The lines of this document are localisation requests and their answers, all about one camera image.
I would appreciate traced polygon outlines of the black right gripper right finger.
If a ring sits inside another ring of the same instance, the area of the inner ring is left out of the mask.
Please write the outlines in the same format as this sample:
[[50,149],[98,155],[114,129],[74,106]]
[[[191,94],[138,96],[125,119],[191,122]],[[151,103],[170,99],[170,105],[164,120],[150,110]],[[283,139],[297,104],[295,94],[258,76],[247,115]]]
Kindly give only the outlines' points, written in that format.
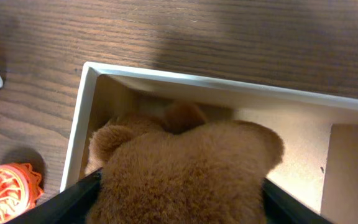
[[264,180],[263,197],[268,224],[332,224],[268,179]]

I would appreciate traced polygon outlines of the brown plush bear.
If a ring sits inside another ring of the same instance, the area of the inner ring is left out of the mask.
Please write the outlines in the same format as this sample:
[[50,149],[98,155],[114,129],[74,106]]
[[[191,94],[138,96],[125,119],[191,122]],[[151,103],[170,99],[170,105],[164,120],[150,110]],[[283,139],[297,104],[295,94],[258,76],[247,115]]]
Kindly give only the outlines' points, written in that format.
[[89,141],[101,189],[87,223],[265,223],[262,185],[281,137],[243,120],[207,121],[198,106],[125,114]]

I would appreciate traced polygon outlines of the orange lattice ball toy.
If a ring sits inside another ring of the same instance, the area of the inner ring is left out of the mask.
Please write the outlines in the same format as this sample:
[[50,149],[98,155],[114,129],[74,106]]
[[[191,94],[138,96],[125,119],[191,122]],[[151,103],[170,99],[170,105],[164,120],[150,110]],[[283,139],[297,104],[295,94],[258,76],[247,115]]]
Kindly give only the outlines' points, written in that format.
[[33,209],[44,194],[42,175],[29,163],[0,165],[0,223]]

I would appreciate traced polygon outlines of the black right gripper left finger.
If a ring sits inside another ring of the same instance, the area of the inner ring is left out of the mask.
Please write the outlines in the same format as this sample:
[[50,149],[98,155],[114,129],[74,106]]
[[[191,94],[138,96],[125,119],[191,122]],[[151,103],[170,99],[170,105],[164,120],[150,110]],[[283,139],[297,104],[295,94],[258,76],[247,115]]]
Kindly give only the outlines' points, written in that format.
[[8,224],[84,223],[88,211],[98,198],[101,174],[100,170],[93,172]]

